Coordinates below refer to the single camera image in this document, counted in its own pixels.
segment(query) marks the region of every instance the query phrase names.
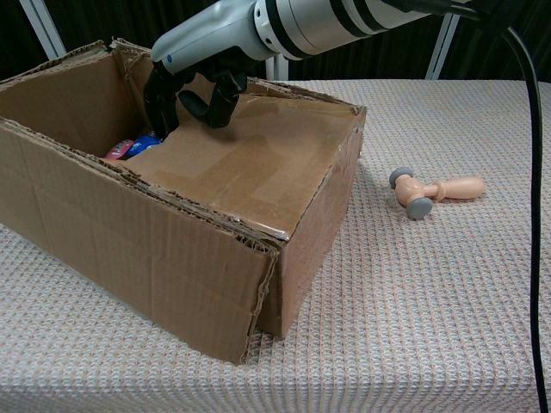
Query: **black background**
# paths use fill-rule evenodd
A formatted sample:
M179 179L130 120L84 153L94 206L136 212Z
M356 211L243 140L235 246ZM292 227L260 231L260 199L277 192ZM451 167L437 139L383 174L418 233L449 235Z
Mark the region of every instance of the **black background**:
M102 39L123 37L151 47L170 28L214 0L46 0L67 51ZM442 17L431 16L322 55L291 62L289 78L424 78ZM551 81L551 1L529 0L513 27L527 44L542 81ZM17 0L0 2L0 78L46 60ZM264 77L259 65L256 76ZM460 20L441 78L518 79L521 72L508 46L483 36Z

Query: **gray rubber cap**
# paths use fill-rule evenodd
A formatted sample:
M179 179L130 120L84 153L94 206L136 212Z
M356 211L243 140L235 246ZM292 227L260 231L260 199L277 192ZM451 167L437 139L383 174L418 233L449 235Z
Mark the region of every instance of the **gray rubber cap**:
M398 179L399 176L402 176L402 175L409 175L411 178L413 178L413 171L409 169L407 166L402 166L394 170L394 172L390 174L390 178L388 178L388 181L390 182L390 187L392 189L396 188L396 180Z
M423 219L432 209L432 200L429 198L417 198L407 205L406 213L409 219Z

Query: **colorful object in box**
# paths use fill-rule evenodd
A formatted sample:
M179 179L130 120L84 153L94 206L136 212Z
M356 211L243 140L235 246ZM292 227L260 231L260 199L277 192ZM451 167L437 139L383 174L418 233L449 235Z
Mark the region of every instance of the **colorful object in box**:
M113 146L109 153L105 156L106 159L122 159L128 150L134 145L134 141L127 139Z
M132 147L128 150L127 157L135 157L139 153L148 150L152 146L159 145L160 143L161 141L152 133L141 135L136 139L134 145L132 145Z

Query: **table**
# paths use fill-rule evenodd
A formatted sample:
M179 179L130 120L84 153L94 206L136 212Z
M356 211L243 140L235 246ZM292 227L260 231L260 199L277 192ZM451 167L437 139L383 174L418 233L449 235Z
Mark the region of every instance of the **table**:
M288 337L258 331L240 367L208 358L0 226L1 411L537 410L524 84L298 84L366 105L368 121L348 215ZM542 101L549 372L549 84ZM388 185L399 166L481 176L487 192L410 221Z

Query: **open cardboard box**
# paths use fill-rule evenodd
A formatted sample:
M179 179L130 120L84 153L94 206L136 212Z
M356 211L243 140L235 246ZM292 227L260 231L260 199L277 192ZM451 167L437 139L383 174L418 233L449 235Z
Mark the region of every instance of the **open cardboard box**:
M97 42L0 83L0 220L192 347L238 363L255 328L285 336L330 248L365 109L250 80L227 128L180 108L162 145L102 160L147 128L151 67L147 49Z

